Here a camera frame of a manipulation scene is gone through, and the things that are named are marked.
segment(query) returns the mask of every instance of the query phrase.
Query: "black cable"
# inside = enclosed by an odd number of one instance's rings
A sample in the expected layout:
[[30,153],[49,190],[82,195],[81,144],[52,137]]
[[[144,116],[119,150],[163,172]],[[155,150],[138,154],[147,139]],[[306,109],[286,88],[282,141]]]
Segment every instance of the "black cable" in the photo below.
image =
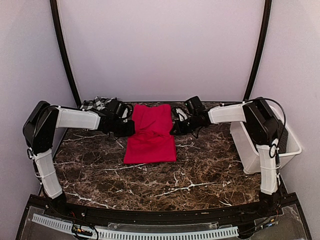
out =
[[277,149],[275,150],[273,156],[271,155],[272,146],[270,147],[270,150],[269,150],[269,157],[273,159],[273,158],[276,156],[276,153],[277,153],[278,148],[279,148],[279,145],[280,145],[280,141],[281,141],[282,136],[283,136],[283,134],[284,134],[284,131],[285,131],[285,128],[286,128],[286,123],[287,123],[287,117],[286,117],[285,110],[284,110],[284,108],[281,106],[281,104],[278,103],[276,100],[273,100],[273,99],[271,99],[271,98],[258,97],[258,98],[252,99],[252,100],[248,100],[248,101],[246,101],[246,103],[248,103],[248,102],[256,102],[256,101],[260,101],[260,100],[270,101],[270,102],[273,102],[273,103],[277,104],[277,105],[279,106],[279,108],[281,109],[282,113],[283,113],[283,127],[282,127],[282,130],[281,130],[280,136],[279,136],[279,138],[278,138],[278,144],[276,145],[276,148],[277,148]]
[[[277,204],[277,206],[275,207],[274,210],[275,210],[275,211],[278,211],[278,208],[279,208],[280,206],[281,206],[281,198],[280,198],[279,203]],[[257,223],[255,226],[253,226],[253,227],[251,227],[251,228],[249,228],[249,229],[247,229],[247,230],[245,230],[245,231],[239,232],[239,234],[241,234],[241,235],[250,235],[250,234],[253,234],[253,233],[258,232],[259,230],[262,230],[263,228],[260,228],[260,227],[261,227],[262,225],[268,223],[268,222],[266,222],[267,220],[270,221],[270,219],[273,217],[273,213],[274,213],[274,211],[271,211],[271,213],[269,214],[269,216],[265,217],[264,220],[260,221],[260,222]],[[255,229],[255,228],[258,228],[258,229],[255,230],[255,232],[247,233],[247,232],[249,232],[249,231],[251,231],[252,229]]]
[[204,128],[204,126],[199,127],[198,132],[196,133],[196,135],[194,135],[194,134],[192,133],[192,136],[194,136],[196,139],[198,139],[198,138],[199,138],[200,130],[203,129],[203,128]]
[[85,224],[86,226],[88,226],[89,228],[91,228],[93,231],[95,231],[95,233],[96,233],[96,239],[95,239],[95,240],[99,240],[99,233],[98,233],[98,230],[96,229],[95,226],[93,226],[91,223],[88,223],[88,222],[86,222],[86,221],[84,221],[84,220],[81,220],[81,219],[79,219],[79,218],[71,217],[71,216],[67,216],[67,215],[61,214],[61,213],[58,212],[58,211],[55,209],[55,207],[52,205],[51,200],[50,200],[49,196],[46,194],[44,187],[42,188],[42,192],[43,192],[43,195],[44,195],[45,199],[47,200],[48,204],[50,205],[51,209],[52,209],[56,214],[58,214],[59,216],[63,217],[64,219],[69,219],[69,220],[71,220],[73,225],[75,224],[74,221],[78,221],[78,222],[81,222],[81,223]]
[[127,113],[126,117],[120,118],[120,120],[126,120],[126,119],[130,118],[132,116],[132,114],[134,113],[134,106],[131,103],[125,103],[124,105],[128,109],[128,113]]

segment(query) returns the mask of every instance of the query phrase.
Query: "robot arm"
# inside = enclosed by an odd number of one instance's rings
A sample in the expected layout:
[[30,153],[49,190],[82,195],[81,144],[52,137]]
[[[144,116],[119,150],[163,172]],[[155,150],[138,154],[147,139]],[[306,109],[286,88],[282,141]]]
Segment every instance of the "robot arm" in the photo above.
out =
[[23,135],[29,147],[28,156],[41,179],[45,193],[51,199],[59,197],[63,190],[59,184],[52,158],[52,145],[57,128],[98,130],[115,137],[132,136],[135,126],[132,120],[122,121],[125,105],[112,100],[104,112],[83,111],[50,105],[45,101],[37,104],[23,127]]
[[260,158],[261,185],[260,202],[266,207],[274,204],[280,183],[280,160],[276,152],[279,123],[275,114],[263,98],[239,104],[220,105],[205,109],[195,96],[185,102],[191,117],[176,121],[172,135],[192,133],[199,127],[225,122],[244,122],[252,141],[256,144]]

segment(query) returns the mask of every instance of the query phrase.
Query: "white cable tray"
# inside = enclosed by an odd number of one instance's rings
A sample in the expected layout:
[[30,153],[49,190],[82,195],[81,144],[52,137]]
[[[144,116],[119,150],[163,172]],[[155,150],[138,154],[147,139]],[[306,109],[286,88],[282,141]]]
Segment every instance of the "white cable tray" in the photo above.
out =
[[[32,222],[46,226],[48,228],[72,234],[72,222],[62,219],[51,218],[46,215],[33,214]],[[99,233],[99,240],[218,240],[239,236],[238,227],[228,227],[208,231],[194,231],[181,233],[144,233],[111,231],[95,227]],[[82,227],[86,231],[92,231],[89,227]],[[91,239],[96,239],[96,232],[93,232]]]

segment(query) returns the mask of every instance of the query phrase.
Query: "white wall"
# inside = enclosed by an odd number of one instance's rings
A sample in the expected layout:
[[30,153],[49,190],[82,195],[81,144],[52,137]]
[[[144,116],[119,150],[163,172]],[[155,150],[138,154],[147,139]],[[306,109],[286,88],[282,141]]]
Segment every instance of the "white wall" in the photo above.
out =
[[273,1],[253,97],[279,101],[302,144],[281,171],[320,239],[320,1]]
[[82,100],[243,99],[264,0],[59,0]]
[[[22,127],[38,101],[74,106],[48,0],[0,1],[0,239],[15,239],[39,182]],[[61,138],[60,131],[55,145]]]

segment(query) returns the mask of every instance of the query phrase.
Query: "folded red fabric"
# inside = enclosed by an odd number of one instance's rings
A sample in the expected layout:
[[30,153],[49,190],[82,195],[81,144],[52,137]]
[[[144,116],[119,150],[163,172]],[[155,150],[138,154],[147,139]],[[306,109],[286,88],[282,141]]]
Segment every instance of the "folded red fabric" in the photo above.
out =
[[177,160],[171,107],[136,105],[133,110],[135,134],[128,138],[125,164],[175,162]]

